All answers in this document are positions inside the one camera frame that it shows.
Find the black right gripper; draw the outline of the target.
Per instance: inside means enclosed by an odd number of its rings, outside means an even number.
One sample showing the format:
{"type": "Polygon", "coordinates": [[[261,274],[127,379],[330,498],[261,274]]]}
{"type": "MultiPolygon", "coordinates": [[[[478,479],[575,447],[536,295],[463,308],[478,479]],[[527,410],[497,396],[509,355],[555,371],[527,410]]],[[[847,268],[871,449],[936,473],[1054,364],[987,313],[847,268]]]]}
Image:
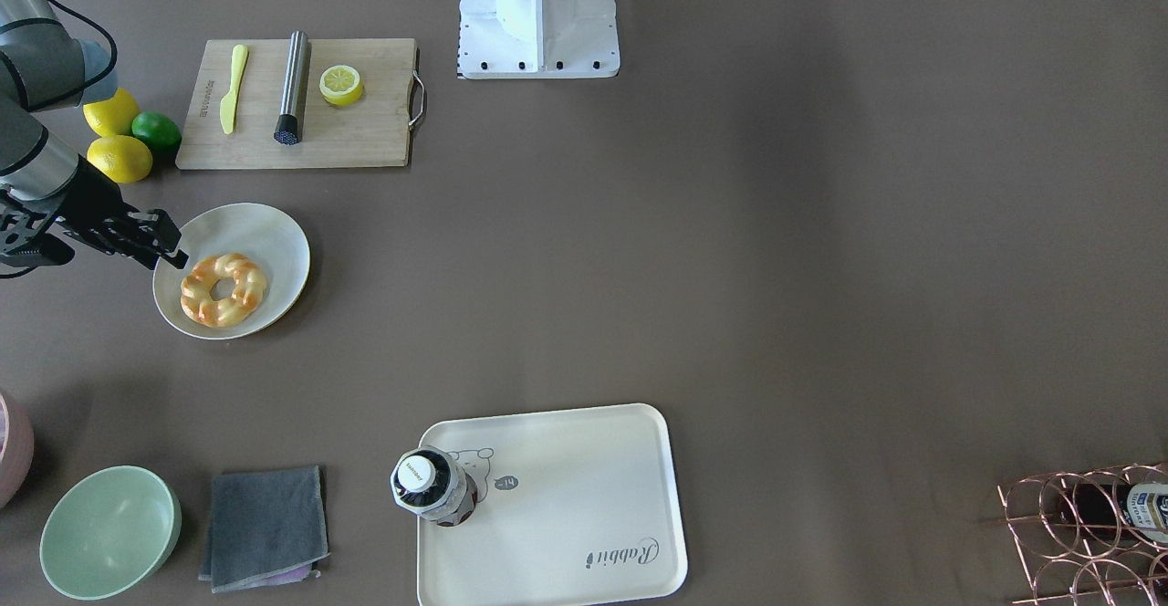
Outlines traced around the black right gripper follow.
{"type": "Polygon", "coordinates": [[[189,256],[178,248],[180,229],[160,208],[137,213],[121,200],[120,187],[85,161],[77,162],[71,181],[64,186],[63,206],[57,213],[64,232],[104,255],[127,256],[157,269],[162,260],[185,269],[189,256]],[[117,235],[130,227],[130,235],[117,235]]]}

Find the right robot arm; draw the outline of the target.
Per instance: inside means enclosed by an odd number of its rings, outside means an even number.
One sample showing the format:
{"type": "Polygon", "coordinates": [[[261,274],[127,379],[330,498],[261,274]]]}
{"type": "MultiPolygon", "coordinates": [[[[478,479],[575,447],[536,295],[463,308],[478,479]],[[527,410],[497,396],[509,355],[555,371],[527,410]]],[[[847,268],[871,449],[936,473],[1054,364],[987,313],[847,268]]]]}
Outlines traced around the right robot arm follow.
{"type": "Polygon", "coordinates": [[[5,277],[61,266],[70,241],[104,255],[183,269],[181,235],[162,210],[139,211],[111,177],[37,118],[114,95],[117,46],[76,40],[57,19],[57,0],[1,0],[1,183],[5,277]]]}

